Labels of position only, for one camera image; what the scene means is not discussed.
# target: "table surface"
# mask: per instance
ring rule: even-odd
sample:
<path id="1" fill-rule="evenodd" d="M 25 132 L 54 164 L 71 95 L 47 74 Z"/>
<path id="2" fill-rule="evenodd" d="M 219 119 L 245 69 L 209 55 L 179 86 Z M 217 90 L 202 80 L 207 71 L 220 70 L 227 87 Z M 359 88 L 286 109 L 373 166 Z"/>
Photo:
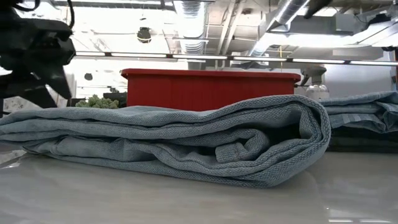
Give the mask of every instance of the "table surface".
<path id="1" fill-rule="evenodd" d="M 0 223 L 398 223 L 397 168 L 329 152 L 264 190 L 25 155 L 0 166 Z"/>

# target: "green plant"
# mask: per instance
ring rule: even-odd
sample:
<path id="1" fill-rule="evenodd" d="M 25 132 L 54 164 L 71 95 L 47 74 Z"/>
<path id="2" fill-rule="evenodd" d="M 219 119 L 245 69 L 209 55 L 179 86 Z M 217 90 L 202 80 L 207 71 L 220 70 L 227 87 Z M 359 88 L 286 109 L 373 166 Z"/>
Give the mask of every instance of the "green plant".
<path id="1" fill-rule="evenodd" d="M 119 106 L 119 101 L 110 100 L 106 98 L 99 98 L 97 95 L 93 95 L 92 97 L 86 100 L 80 100 L 76 107 L 87 107 L 87 108 L 107 108 L 107 109 L 117 109 Z"/>

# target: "clear plastic bottle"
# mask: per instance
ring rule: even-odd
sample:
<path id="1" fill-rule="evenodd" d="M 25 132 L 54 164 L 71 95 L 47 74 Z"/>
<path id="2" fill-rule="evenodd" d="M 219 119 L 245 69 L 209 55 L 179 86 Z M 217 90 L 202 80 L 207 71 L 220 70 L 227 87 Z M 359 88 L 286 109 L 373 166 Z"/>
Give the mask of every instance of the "clear plastic bottle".
<path id="1" fill-rule="evenodd" d="M 307 90 L 305 91 L 305 96 L 313 99 L 313 100 L 320 100 L 329 98 L 329 90 L 325 85 L 310 85 Z"/>

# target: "gray-blue towel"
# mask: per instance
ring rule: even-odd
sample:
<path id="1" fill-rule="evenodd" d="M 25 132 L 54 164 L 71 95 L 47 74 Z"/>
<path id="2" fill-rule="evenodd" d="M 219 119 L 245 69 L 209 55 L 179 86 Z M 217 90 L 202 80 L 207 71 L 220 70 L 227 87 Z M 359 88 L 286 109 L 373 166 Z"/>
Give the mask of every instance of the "gray-blue towel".
<path id="1" fill-rule="evenodd" d="M 245 187 L 272 187 L 313 164 L 330 140 L 324 107 L 270 96 L 193 112 L 134 106 L 19 111 L 0 143 L 66 161 Z"/>
<path id="2" fill-rule="evenodd" d="M 331 128 L 346 126 L 377 133 L 398 131 L 398 93 L 385 91 L 367 95 L 321 100 Z"/>

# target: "red bin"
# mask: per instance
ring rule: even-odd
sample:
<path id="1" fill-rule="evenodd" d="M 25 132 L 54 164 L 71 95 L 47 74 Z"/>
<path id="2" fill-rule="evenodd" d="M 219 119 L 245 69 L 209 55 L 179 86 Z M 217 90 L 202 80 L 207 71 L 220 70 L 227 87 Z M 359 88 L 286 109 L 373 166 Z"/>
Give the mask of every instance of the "red bin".
<path id="1" fill-rule="evenodd" d="M 270 95 L 294 93 L 295 73 L 124 69 L 128 106 L 159 106 L 190 111 L 218 109 Z"/>

